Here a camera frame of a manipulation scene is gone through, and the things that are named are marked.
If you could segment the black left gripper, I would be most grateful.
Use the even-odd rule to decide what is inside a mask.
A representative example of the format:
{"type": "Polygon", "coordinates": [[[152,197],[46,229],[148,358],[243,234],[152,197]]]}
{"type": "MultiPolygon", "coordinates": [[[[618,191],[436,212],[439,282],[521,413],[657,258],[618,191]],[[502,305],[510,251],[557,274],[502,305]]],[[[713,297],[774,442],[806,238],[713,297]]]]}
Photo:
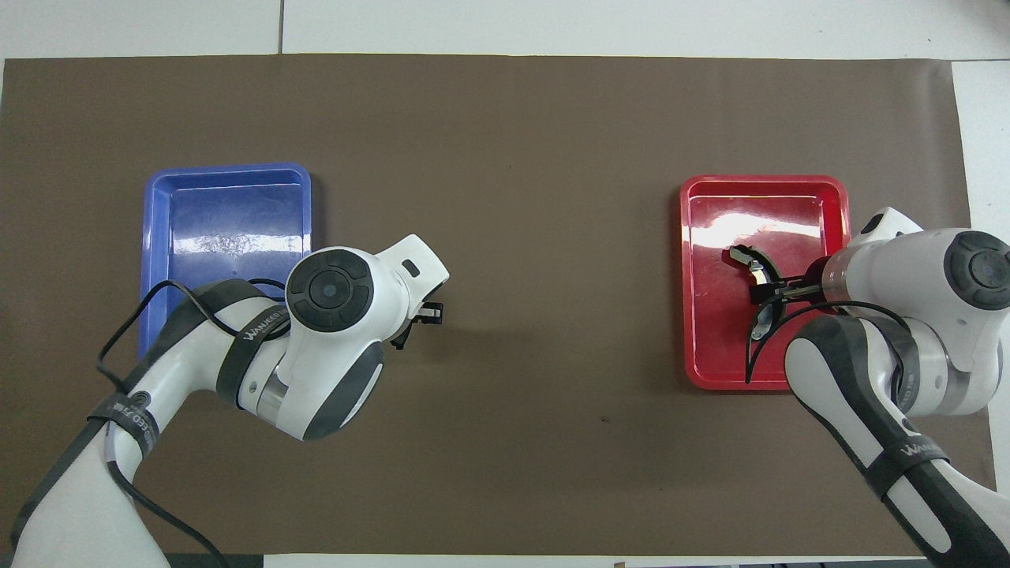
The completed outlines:
{"type": "Polygon", "coordinates": [[[397,351],[403,351],[409,334],[417,321],[425,326],[440,326],[443,323],[444,304],[441,302],[423,302],[415,316],[404,321],[400,330],[391,338],[391,346],[397,351]]]}

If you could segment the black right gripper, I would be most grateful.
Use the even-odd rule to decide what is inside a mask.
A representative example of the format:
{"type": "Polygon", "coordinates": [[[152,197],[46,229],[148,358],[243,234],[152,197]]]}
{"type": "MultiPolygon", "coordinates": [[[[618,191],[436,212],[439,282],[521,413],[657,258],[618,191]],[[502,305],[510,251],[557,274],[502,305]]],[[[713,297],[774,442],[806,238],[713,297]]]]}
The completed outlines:
{"type": "Polygon", "coordinates": [[[752,305],[770,305],[776,302],[804,301],[808,305],[822,305],[826,302],[822,280],[826,264],[830,256],[822,256],[813,262],[804,275],[783,277],[778,280],[778,288],[750,288],[750,303],[752,305]]]}

